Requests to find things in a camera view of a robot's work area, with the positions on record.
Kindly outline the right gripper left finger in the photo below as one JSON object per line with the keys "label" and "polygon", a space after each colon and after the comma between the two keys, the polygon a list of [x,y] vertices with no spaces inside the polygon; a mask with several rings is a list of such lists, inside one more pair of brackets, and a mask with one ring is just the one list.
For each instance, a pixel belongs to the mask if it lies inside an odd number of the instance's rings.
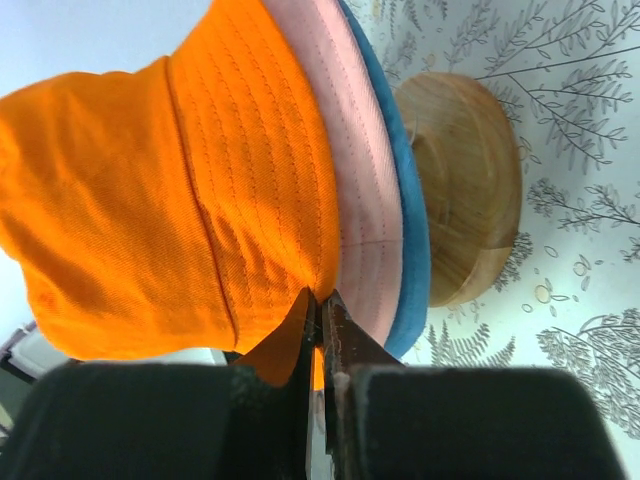
{"label": "right gripper left finger", "polygon": [[227,366],[76,363],[38,380],[5,479],[305,479],[316,301]]}

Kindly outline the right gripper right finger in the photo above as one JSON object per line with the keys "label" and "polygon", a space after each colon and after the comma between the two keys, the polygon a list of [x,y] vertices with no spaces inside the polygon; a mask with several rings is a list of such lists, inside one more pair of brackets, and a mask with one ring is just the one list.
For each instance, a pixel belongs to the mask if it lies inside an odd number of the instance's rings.
{"label": "right gripper right finger", "polygon": [[620,479],[578,381],[540,368],[410,367],[342,299],[320,309],[326,450],[338,479]]}

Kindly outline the pink hat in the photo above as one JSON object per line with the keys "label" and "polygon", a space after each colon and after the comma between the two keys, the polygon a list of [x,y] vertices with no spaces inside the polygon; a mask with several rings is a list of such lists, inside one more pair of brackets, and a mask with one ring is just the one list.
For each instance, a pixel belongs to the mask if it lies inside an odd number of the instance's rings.
{"label": "pink hat", "polygon": [[390,140],[355,35],[336,1],[269,1],[323,115],[340,222],[337,290],[384,344],[401,288],[403,226]]}

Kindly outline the orange hat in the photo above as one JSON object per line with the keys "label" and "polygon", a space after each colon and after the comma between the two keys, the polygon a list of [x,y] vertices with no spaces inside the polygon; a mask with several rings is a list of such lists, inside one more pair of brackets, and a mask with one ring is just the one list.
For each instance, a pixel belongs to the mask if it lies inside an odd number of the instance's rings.
{"label": "orange hat", "polygon": [[44,337],[81,360],[246,353],[335,288],[336,181],[310,83],[259,1],[172,54],[1,101],[1,246]]}

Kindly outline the wooden hat stand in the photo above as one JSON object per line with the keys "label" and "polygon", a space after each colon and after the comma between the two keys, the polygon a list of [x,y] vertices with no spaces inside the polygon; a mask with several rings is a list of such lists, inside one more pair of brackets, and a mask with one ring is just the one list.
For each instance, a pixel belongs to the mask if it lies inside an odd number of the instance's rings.
{"label": "wooden hat stand", "polygon": [[425,198],[429,304],[472,301],[497,279],[518,233],[523,180],[513,128],[497,98],[468,76],[417,74],[394,98]]}

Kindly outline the blue bucket hat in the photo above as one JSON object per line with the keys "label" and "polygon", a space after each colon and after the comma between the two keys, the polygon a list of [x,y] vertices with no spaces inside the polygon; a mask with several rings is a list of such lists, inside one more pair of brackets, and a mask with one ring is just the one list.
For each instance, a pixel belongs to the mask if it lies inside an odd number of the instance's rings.
{"label": "blue bucket hat", "polygon": [[403,223],[399,303],[385,349],[402,358],[415,345],[427,321],[431,287],[431,247],[427,210],[415,156],[391,86],[374,50],[346,2],[339,3],[360,48],[390,140]]}

